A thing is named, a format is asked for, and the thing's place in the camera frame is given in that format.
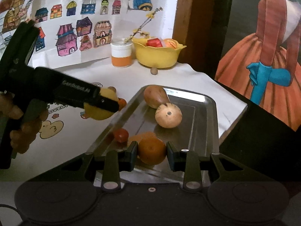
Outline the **person left hand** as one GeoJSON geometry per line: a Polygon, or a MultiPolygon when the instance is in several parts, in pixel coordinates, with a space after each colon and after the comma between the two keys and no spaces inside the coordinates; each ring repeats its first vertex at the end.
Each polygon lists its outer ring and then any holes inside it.
{"type": "MultiPolygon", "coordinates": [[[[1,92],[1,114],[17,120],[22,117],[23,112],[12,103],[11,97],[1,92]]],[[[10,132],[11,146],[17,153],[27,152],[30,144],[36,139],[42,122],[47,120],[48,115],[48,109],[44,109],[35,120],[25,122],[18,130],[10,132]]]]}

